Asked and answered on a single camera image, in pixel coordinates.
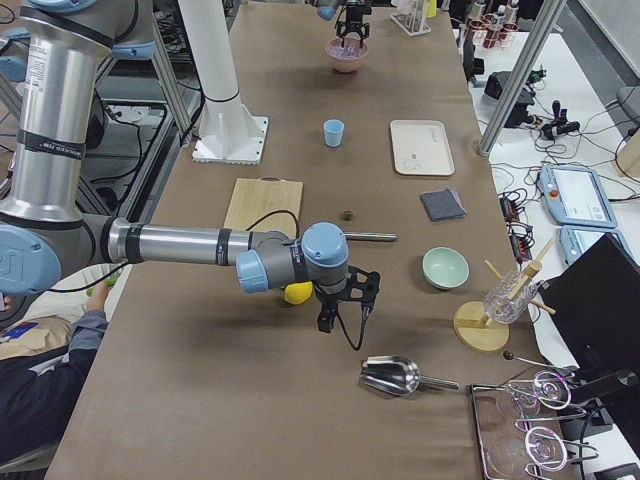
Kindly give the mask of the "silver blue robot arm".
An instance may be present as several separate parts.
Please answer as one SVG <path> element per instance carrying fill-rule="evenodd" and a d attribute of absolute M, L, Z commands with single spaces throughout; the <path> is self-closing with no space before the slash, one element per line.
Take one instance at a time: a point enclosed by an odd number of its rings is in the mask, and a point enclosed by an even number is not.
<path fill-rule="evenodd" d="M 370 35 L 370 24 L 365 16 L 372 13 L 372 2 L 366 0 L 317 0 L 309 4 L 325 21 L 335 21 L 336 36 L 345 39 L 356 34 L 363 42 Z"/>
<path fill-rule="evenodd" d="M 1 202 L 1 290 L 26 303 L 100 263 L 165 261 L 234 266 L 241 287 L 264 292 L 311 282 L 318 327 L 357 302 L 368 317 L 380 277 L 348 262 L 345 233 L 321 222 L 298 239 L 280 232 L 184 228 L 85 214 L 76 204 L 96 71 L 106 57 L 155 53 L 148 1 L 25 1 L 30 35 L 10 192 Z"/>

